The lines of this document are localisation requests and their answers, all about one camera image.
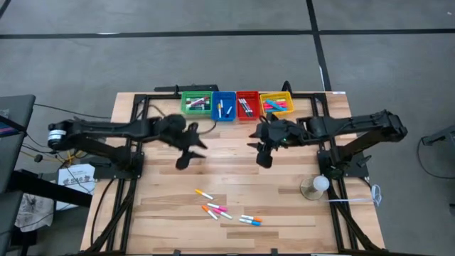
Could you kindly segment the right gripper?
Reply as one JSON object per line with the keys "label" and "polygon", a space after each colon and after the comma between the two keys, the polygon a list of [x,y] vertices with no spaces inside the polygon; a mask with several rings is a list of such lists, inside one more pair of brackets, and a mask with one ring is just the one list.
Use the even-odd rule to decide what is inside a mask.
{"label": "right gripper", "polygon": [[278,119],[264,123],[263,128],[257,129],[249,135],[249,138],[261,139],[265,143],[247,143],[247,145],[257,150],[256,163],[269,169],[273,161],[271,147],[303,146],[306,135],[304,129],[296,123]]}

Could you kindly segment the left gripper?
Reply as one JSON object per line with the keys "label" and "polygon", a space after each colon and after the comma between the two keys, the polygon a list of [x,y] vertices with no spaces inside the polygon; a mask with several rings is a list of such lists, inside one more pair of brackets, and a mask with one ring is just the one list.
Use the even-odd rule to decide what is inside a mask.
{"label": "left gripper", "polygon": [[[186,119],[180,114],[170,114],[161,118],[155,124],[155,139],[167,143],[171,146],[188,146],[186,128]],[[200,140],[198,133],[198,123],[189,124],[187,132],[189,133],[189,144],[198,146],[202,149],[208,147]],[[176,168],[184,170],[188,167],[191,159],[204,159],[205,156],[195,153],[194,151],[183,151],[180,158],[176,161]]]}

